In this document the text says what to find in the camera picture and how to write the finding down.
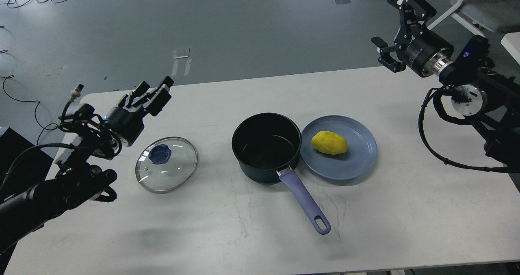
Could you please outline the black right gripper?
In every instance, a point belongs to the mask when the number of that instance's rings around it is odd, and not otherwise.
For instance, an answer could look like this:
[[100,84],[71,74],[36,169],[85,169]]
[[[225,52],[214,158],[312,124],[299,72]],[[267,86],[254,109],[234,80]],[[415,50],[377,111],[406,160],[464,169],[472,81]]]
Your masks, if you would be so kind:
[[[370,41],[377,47],[378,62],[393,73],[410,68],[418,76],[425,78],[434,73],[434,64],[442,57],[450,57],[454,47],[444,38],[426,27],[426,23],[436,15],[436,9],[426,0],[387,0],[399,12],[401,44],[390,46],[380,37]],[[401,60],[392,53],[401,52]]]

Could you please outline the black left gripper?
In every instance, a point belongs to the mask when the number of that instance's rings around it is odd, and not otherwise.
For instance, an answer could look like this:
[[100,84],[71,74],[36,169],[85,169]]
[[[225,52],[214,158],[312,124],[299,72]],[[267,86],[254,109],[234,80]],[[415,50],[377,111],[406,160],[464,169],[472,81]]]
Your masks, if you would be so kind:
[[146,114],[157,116],[171,99],[170,89],[175,84],[166,76],[153,90],[142,81],[128,94],[124,94],[118,107],[112,107],[105,116],[105,124],[113,131],[125,147],[131,147],[144,130]]

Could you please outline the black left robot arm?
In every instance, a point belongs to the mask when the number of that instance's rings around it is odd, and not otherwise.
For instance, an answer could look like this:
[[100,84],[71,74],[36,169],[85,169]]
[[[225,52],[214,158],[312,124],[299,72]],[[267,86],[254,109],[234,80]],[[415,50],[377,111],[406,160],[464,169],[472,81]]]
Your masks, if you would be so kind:
[[[166,76],[156,88],[151,88],[143,81],[125,93],[104,116],[87,103],[71,108],[84,88],[78,84],[71,91],[57,126],[72,134],[72,141],[31,146],[15,156],[4,174],[1,252],[86,201],[115,201],[117,194],[111,184],[117,180],[116,171],[91,164],[90,159],[112,160],[124,147],[131,147],[144,130],[144,118],[157,116],[171,99],[174,82]],[[62,151],[54,159],[54,176],[23,174],[23,167],[34,164],[35,153],[46,148]]]

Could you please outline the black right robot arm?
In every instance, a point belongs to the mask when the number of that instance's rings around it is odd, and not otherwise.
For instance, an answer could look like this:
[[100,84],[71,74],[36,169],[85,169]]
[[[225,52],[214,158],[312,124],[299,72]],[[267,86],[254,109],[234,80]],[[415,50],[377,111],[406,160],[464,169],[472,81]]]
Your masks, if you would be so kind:
[[[457,168],[519,173],[519,84],[514,77],[494,71],[488,56],[489,41],[474,35],[451,58],[454,47],[427,28],[436,10],[425,0],[387,0],[399,13],[399,29],[392,44],[379,37],[376,45],[380,64],[393,73],[410,68],[419,77],[437,76],[440,88],[431,88],[418,116],[418,132],[425,147],[438,160]],[[450,160],[437,153],[424,132],[424,115],[433,103],[437,115],[448,123],[472,126],[485,140],[485,155],[502,167],[478,167]]]

